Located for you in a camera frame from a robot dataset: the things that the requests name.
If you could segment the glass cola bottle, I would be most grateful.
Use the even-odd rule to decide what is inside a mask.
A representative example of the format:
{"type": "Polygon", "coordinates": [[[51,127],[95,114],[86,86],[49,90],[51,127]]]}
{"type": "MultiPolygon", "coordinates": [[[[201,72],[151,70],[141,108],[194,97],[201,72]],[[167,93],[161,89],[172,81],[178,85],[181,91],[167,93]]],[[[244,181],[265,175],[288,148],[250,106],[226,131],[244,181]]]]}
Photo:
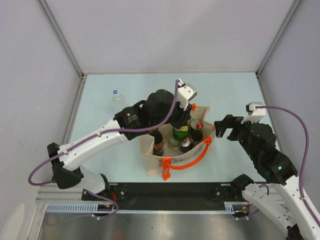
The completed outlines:
{"type": "Polygon", "coordinates": [[[155,156],[163,156],[164,154],[164,140],[163,135],[159,131],[158,128],[155,128],[149,132],[149,135],[154,138],[154,144],[153,144],[153,155],[155,156]]]}

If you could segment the aluminium corner post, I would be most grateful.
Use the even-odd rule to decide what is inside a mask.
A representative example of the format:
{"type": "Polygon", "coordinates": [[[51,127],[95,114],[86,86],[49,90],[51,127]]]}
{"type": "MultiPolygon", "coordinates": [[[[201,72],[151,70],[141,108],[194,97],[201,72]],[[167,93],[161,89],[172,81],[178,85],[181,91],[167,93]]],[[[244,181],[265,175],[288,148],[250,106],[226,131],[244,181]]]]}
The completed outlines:
{"type": "Polygon", "coordinates": [[[74,53],[68,43],[63,31],[62,31],[54,13],[52,12],[48,2],[46,0],[37,0],[36,2],[38,3],[45,18],[47,19],[49,26],[51,27],[53,33],[55,34],[60,46],[62,47],[63,51],[65,52],[73,69],[75,70],[78,77],[80,79],[82,79],[85,74],[81,70],[81,67],[80,67],[78,61],[76,60],[75,55],[74,55],[74,53]]]}
{"type": "Polygon", "coordinates": [[[303,2],[303,0],[294,0],[290,5],[288,12],[285,14],[285,17],[281,22],[279,29],[277,30],[274,38],[271,41],[270,46],[268,47],[261,63],[259,64],[255,72],[255,75],[258,79],[261,77],[261,74],[264,71],[267,63],[270,61],[273,54],[275,53],[278,45],[280,44],[282,38],[284,37],[286,31],[288,30],[291,22],[293,21],[295,15],[297,14],[303,2]]]}

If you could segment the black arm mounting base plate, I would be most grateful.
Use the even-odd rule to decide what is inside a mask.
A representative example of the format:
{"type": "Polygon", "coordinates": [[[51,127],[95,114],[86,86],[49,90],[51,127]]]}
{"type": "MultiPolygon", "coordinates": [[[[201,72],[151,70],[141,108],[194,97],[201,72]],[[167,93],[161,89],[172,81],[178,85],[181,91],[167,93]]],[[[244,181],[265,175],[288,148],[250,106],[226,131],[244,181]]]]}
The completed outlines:
{"type": "Polygon", "coordinates": [[[134,197],[205,198],[215,202],[243,202],[242,191],[230,182],[118,182],[108,183],[97,195],[126,202],[134,197]]]}

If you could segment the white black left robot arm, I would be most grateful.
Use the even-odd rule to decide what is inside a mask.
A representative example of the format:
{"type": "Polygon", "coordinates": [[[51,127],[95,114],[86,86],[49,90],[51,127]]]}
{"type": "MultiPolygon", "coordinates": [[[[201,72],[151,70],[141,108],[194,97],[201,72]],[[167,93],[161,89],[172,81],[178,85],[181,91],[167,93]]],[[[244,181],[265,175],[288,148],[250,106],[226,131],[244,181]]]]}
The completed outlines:
{"type": "Polygon", "coordinates": [[[150,128],[156,128],[159,124],[181,127],[191,118],[190,101],[196,94],[187,86],[180,87],[177,96],[159,89],[151,93],[147,100],[125,107],[90,135],[58,146],[52,161],[53,177],[58,188],[78,187],[92,192],[100,200],[107,199],[111,193],[107,178],[86,169],[83,163],[108,148],[146,135],[150,128]]]}

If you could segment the right aluminium corner post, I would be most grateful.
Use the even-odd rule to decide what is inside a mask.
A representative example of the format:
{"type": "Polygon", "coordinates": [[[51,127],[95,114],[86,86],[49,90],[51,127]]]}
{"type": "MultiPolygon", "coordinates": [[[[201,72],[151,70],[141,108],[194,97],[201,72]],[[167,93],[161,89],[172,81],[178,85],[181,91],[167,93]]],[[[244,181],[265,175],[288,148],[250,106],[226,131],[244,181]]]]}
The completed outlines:
{"type": "Polygon", "coordinates": [[[284,37],[286,31],[288,30],[291,22],[293,21],[295,15],[297,14],[303,2],[303,0],[294,0],[290,5],[288,12],[285,14],[285,17],[281,22],[279,29],[277,30],[274,38],[271,41],[270,46],[268,47],[261,63],[259,64],[255,72],[255,75],[258,79],[261,77],[261,74],[264,71],[267,63],[270,61],[273,54],[275,53],[278,45],[280,44],[282,38],[284,37]]]}

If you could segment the blue white drink can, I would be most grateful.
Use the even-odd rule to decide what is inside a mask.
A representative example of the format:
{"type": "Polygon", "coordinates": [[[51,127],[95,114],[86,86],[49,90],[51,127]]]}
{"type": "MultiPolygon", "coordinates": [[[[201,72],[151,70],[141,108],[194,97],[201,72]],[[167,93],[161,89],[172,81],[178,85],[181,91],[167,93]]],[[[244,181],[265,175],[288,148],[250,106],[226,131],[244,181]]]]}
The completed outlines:
{"type": "Polygon", "coordinates": [[[186,137],[179,145],[178,147],[178,154],[183,155],[187,153],[191,148],[191,139],[189,137],[186,137]]]}

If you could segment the left aluminium corner post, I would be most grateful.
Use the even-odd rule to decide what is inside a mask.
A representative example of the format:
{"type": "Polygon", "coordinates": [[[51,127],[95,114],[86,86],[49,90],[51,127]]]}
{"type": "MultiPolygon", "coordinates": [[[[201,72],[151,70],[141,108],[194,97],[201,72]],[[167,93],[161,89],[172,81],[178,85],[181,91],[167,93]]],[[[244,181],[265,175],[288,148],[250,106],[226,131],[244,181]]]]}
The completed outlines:
{"type": "Polygon", "coordinates": [[[80,79],[82,79],[85,74],[81,70],[81,67],[80,67],[78,61],[76,60],[75,55],[74,55],[74,53],[68,43],[63,31],[62,31],[54,13],[52,12],[48,2],[46,0],[37,0],[36,2],[38,3],[45,18],[47,19],[49,26],[51,27],[53,33],[55,34],[60,46],[62,47],[63,51],[65,52],[73,69],[75,70],[78,77],[80,79]]]}

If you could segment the clear glass bottle green cap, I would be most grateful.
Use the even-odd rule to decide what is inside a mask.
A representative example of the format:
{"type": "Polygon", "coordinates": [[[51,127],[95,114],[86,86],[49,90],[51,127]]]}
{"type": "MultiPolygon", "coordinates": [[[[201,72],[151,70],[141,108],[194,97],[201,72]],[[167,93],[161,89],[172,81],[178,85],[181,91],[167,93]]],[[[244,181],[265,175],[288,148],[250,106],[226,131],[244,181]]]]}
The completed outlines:
{"type": "Polygon", "coordinates": [[[179,148],[180,142],[177,141],[173,136],[168,139],[168,147],[172,150],[177,150],[179,148]]]}

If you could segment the aluminium frame rail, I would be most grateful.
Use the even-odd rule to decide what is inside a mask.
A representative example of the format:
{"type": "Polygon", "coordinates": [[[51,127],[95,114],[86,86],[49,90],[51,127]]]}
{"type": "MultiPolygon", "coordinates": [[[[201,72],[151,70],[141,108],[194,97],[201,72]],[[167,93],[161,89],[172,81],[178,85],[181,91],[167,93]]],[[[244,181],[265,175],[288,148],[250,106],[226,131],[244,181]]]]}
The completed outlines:
{"type": "MultiPolygon", "coordinates": [[[[248,179],[238,177],[231,181],[231,185],[236,187],[238,185],[247,182],[248,179]]],[[[264,196],[270,196],[274,201],[272,192],[264,192],[260,189],[260,192],[264,196]]],[[[44,202],[49,204],[67,203],[67,204],[93,204],[97,202],[103,202],[104,207],[96,207],[97,212],[109,211],[114,203],[117,203],[120,211],[134,211],[134,212],[235,212],[240,207],[248,206],[251,202],[244,199],[244,201],[213,201],[205,199],[203,197],[133,197],[128,201],[117,201],[116,197],[113,196],[99,196],[90,191],[86,191],[79,187],[71,187],[68,189],[60,189],[55,183],[51,183],[42,186],[39,190],[36,200],[38,202],[44,202]]],[[[286,204],[281,198],[281,201],[276,201],[282,207],[286,204]]]]}

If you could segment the beige canvas tote bag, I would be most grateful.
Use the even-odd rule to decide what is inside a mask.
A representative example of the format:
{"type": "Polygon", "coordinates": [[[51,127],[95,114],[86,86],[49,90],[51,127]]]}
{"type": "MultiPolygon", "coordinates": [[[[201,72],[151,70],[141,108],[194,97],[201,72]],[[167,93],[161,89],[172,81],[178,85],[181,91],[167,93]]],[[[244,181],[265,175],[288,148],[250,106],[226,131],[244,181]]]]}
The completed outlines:
{"type": "Polygon", "coordinates": [[[202,130],[203,139],[185,154],[179,155],[178,149],[172,150],[168,146],[168,139],[173,136],[171,124],[165,124],[159,128],[163,136],[163,156],[153,155],[153,136],[143,135],[139,138],[140,152],[144,157],[144,165],[149,176],[161,173],[163,180],[166,181],[171,177],[170,170],[191,168],[210,152],[210,145],[216,137],[216,130],[212,123],[205,121],[209,110],[209,106],[192,105],[190,112],[191,119],[198,119],[204,124],[202,130]]]}

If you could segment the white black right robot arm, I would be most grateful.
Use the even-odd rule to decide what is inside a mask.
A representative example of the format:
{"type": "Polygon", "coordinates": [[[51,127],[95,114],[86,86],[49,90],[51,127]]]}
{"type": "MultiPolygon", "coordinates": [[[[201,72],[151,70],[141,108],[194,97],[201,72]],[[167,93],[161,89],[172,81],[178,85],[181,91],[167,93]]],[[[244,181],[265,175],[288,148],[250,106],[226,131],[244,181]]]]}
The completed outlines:
{"type": "Polygon", "coordinates": [[[231,130],[227,139],[239,142],[257,173],[277,191],[285,207],[263,195],[251,179],[233,185],[230,194],[237,201],[245,199],[254,204],[288,240],[318,240],[320,214],[301,184],[302,175],[276,148],[276,135],[268,124],[260,122],[261,119],[261,115],[240,117],[228,114],[223,120],[214,122],[216,137],[221,138],[227,129],[231,130]]]}

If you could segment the clear plastic water bottle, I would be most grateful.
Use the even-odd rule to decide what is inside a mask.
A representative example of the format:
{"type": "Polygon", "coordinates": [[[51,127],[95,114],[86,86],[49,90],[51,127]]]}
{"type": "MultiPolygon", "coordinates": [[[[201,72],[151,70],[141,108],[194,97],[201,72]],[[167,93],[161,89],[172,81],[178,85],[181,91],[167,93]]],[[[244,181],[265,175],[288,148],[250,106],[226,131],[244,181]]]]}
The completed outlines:
{"type": "Polygon", "coordinates": [[[122,110],[125,107],[125,99],[123,95],[118,90],[112,91],[112,105],[116,110],[122,110]]]}

